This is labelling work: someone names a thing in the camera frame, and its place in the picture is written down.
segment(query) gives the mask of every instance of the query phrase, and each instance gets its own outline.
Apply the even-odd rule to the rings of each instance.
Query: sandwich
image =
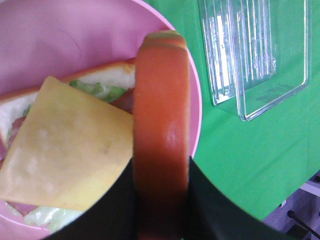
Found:
[[[70,88],[77,89],[78,92],[81,91],[81,94],[90,95],[90,97],[93,96],[99,99],[98,102],[103,101],[109,103],[105,104],[106,106],[111,105],[118,108],[119,112],[125,112],[124,115],[127,118],[127,122],[131,123],[128,118],[131,118],[133,108],[133,91],[135,86],[134,58],[84,69],[63,77],[60,81],[64,83],[63,85],[69,85]],[[1,166],[6,166],[8,151],[11,147],[14,147],[14,142],[20,131],[20,127],[26,121],[29,112],[32,111],[39,90],[40,87],[33,87],[0,96],[0,173],[2,173],[0,176],[4,175],[4,169],[2,169]],[[129,147],[129,151],[125,157],[126,159],[119,165],[120,168],[118,172],[121,171],[121,168],[124,167],[123,165],[129,161],[131,151]],[[12,169],[12,167],[9,166],[6,166],[6,168],[7,171]],[[7,206],[12,213],[22,215],[26,224],[46,226],[52,233],[77,218],[90,204],[93,204],[93,202],[91,202],[86,207],[77,208],[74,206],[57,207],[55,204],[37,206],[26,203],[23,199],[21,201],[14,201],[6,198],[5,200],[7,200]]]

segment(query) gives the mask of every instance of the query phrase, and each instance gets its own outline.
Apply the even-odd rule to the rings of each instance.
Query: cheese slice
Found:
[[[48,77],[0,170],[0,199],[85,211],[133,152],[133,116]]]

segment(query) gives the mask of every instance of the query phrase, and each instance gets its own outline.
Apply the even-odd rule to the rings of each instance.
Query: ham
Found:
[[[11,129],[11,136],[9,138],[9,147],[12,145],[12,143],[14,142],[20,127],[22,126],[22,123],[24,122],[24,120],[26,119],[25,116],[17,118],[13,124],[12,124],[12,129]]]
[[[27,215],[38,207],[35,205],[17,203],[14,201],[8,201],[7,203],[10,204],[15,210],[17,210],[22,216]]]
[[[2,166],[2,163],[7,155],[7,147],[5,146],[5,144],[3,143],[3,141],[0,139],[0,168]]]
[[[134,88],[129,88],[120,98],[110,104],[132,114],[134,107]]]

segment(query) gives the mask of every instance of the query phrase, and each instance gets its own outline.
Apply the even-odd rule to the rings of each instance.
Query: green table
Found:
[[[195,162],[229,199],[262,220],[320,169],[320,1],[312,0],[310,86],[250,122],[211,104],[197,0],[145,1],[186,38],[198,70],[203,120]]]

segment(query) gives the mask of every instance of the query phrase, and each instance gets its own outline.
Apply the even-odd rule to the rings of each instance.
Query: black object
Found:
[[[295,224],[289,229],[289,231],[286,234],[291,237],[302,240],[305,239],[305,237],[309,234],[309,231],[303,228],[302,226]]]
[[[294,219],[298,224],[300,224],[302,227],[304,227],[305,229],[307,229],[310,233],[312,233],[317,239],[320,239],[320,235],[314,231],[311,227],[309,227],[307,224],[305,224],[303,221],[300,220],[300,218],[298,218],[296,216],[296,213],[292,210],[289,210],[287,212],[287,215],[289,218]]]
[[[87,212],[46,240],[136,240],[137,196],[132,163]],[[189,162],[185,240],[293,240],[251,217]]]

